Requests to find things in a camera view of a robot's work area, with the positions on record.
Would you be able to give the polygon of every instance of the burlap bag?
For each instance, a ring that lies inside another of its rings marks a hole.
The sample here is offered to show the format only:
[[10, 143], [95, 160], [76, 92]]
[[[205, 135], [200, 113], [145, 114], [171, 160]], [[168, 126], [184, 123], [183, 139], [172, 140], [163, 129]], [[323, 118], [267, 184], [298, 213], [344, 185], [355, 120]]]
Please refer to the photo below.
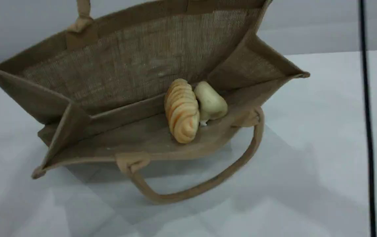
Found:
[[[116, 162], [156, 203], [194, 197], [230, 177], [259, 146], [261, 105], [290, 79], [309, 76], [256, 36], [270, 3], [162, 0], [93, 20], [89, 0], [77, 0], [79, 18], [67, 30], [0, 63], [0, 87], [45, 125], [38, 135], [49, 150], [32, 177]], [[164, 93], [177, 78], [208, 81], [229, 105], [186, 145], [172, 138], [163, 114]], [[254, 126], [254, 136], [242, 157], [196, 187], [160, 195], [137, 173], [150, 161], [212, 153], [245, 126]]]

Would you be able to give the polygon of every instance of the rope handle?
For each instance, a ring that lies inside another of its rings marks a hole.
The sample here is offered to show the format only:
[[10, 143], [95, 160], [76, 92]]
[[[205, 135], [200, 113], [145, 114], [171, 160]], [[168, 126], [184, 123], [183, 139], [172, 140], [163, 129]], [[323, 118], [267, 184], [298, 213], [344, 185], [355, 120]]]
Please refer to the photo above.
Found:
[[120, 154], [116, 155], [116, 163], [120, 169], [120, 171], [126, 175], [134, 185], [140, 190], [140, 192], [146, 196], [150, 201], [156, 204], [167, 204], [173, 203], [178, 201], [183, 201], [188, 198], [195, 197], [200, 195], [212, 188], [218, 186], [223, 181], [231, 177], [236, 171], [238, 171], [241, 167], [243, 167], [256, 153], [260, 142], [263, 136], [264, 130], [264, 113], [261, 108], [255, 109], [254, 113], [257, 113], [256, 117], [256, 125], [254, 126], [254, 134], [251, 140], [250, 146], [247, 150], [242, 154], [242, 156], [222, 171], [217, 176], [200, 183], [197, 186], [189, 188], [184, 191], [176, 192], [173, 194], [166, 194], [161, 195], [155, 192], [145, 181], [145, 179], [137, 172], [138, 169], [146, 166], [149, 164], [149, 156], [146, 153], [140, 154], [132, 154], [133, 158], [129, 157], [129, 159], [122, 159]]

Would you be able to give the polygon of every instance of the white table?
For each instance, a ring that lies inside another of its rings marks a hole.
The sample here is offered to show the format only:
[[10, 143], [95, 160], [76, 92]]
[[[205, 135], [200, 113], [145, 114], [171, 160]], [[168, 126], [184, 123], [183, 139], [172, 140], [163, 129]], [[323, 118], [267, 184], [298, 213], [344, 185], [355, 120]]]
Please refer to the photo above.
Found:
[[[288, 58], [312, 76], [264, 105], [264, 138], [250, 163], [216, 189], [164, 206], [147, 203], [113, 164], [32, 180], [47, 150], [36, 136], [42, 126], [0, 89], [0, 237], [368, 236], [359, 53]], [[377, 178], [377, 51], [370, 63]], [[251, 134], [241, 130], [208, 159], [143, 173], [160, 192], [186, 188], [237, 159]]]

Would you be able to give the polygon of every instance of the white surface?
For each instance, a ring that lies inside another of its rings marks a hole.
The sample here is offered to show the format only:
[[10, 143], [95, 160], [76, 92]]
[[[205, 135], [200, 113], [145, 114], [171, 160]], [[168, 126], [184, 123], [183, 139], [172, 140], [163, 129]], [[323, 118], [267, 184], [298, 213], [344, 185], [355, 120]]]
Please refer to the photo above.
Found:
[[[0, 237], [368, 236], [366, 150], [358, 53], [289, 56], [311, 72], [265, 105], [255, 157], [204, 195], [154, 206], [113, 164], [30, 179], [47, 148], [42, 126], [0, 89]], [[377, 178], [377, 51], [370, 53]], [[159, 192], [212, 177], [247, 148], [241, 130], [207, 159], [145, 168]]]
[[[148, 0], [92, 0], [94, 18]], [[274, 0], [260, 29], [282, 54], [358, 51], [357, 0]], [[368, 46], [377, 50], [377, 0], [367, 0]], [[77, 18], [75, 0], [0, 0], [0, 61]]]

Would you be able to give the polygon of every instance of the burlap fabric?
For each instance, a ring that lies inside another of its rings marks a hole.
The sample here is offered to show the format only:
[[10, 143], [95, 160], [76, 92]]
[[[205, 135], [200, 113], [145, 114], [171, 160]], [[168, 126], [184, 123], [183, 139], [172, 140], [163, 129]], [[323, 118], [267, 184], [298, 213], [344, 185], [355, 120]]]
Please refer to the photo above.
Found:
[[[261, 140], [260, 106], [292, 78], [308, 77], [256, 32], [271, 0], [162, 0], [93, 20], [89, 0], [57, 33], [0, 63], [0, 87], [37, 121], [49, 146], [33, 173], [82, 162], [116, 162], [151, 200], [179, 201], [232, 175]], [[163, 97], [170, 83], [208, 81], [229, 104], [226, 117], [187, 145], [170, 136]], [[216, 178], [172, 195], [154, 193], [137, 174], [149, 161], [194, 159], [255, 126], [243, 157]]]

